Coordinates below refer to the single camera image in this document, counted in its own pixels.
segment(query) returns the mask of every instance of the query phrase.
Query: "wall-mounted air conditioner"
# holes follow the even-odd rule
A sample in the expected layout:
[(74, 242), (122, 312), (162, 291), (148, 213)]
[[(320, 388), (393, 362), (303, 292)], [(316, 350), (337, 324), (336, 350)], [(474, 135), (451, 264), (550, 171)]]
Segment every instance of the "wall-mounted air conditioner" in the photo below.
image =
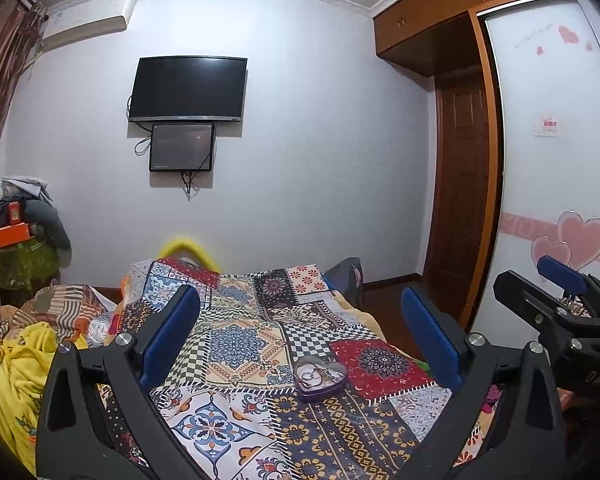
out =
[(42, 51), (126, 30), (135, 4), (136, 0), (90, 0), (56, 12), (42, 34)]

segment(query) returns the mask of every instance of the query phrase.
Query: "dark floor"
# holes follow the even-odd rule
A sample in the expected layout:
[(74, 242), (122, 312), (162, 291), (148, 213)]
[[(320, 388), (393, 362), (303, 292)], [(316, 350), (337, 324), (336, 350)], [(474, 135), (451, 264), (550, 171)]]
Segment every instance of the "dark floor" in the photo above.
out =
[(409, 283), (399, 283), (364, 292), (362, 310), (376, 318), (389, 344), (422, 359), (400, 313), (400, 295), (407, 286)]

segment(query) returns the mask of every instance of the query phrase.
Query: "bed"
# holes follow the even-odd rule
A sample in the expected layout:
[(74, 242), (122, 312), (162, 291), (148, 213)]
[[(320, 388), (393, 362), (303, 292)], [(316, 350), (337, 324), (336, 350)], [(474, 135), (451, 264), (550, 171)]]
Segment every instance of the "bed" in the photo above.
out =
[[(137, 331), (183, 284), (198, 291), (200, 317), (150, 397), (209, 478), (390, 478), (417, 452), (450, 398), (384, 341), (372, 316), (329, 290), (315, 265), (235, 276), (176, 258), (138, 262), (123, 280), (115, 312), (87, 287), (82, 303), (72, 304), (78, 311), (72, 322), (66, 302), (55, 322), (63, 336), (108, 344), (118, 333)], [(99, 306), (90, 320), (93, 309), (83, 312), (83, 303)], [(306, 355), (343, 363), (344, 391), (300, 402), (292, 366)], [(116, 450), (148, 466), (110, 388), (102, 386), (100, 395)], [(485, 406), (457, 464), (476, 455), (490, 411)]]

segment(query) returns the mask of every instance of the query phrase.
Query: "television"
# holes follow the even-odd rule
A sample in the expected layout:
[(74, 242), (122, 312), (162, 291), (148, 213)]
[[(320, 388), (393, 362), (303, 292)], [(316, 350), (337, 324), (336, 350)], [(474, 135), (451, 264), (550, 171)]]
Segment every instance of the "television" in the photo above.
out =
[(154, 124), (149, 171), (211, 171), (213, 151), (213, 124)]
[(243, 57), (142, 57), (129, 121), (241, 121)]

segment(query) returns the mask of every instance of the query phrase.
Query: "yellow blanket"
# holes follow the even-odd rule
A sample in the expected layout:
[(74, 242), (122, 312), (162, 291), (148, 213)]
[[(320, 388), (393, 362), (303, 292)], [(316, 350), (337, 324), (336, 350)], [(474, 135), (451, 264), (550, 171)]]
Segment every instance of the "yellow blanket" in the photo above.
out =
[[(40, 402), (57, 346), (46, 322), (25, 327), (0, 346), (0, 435), (33, 475)], [(84, 338), (76, 346), (86, 347)]]

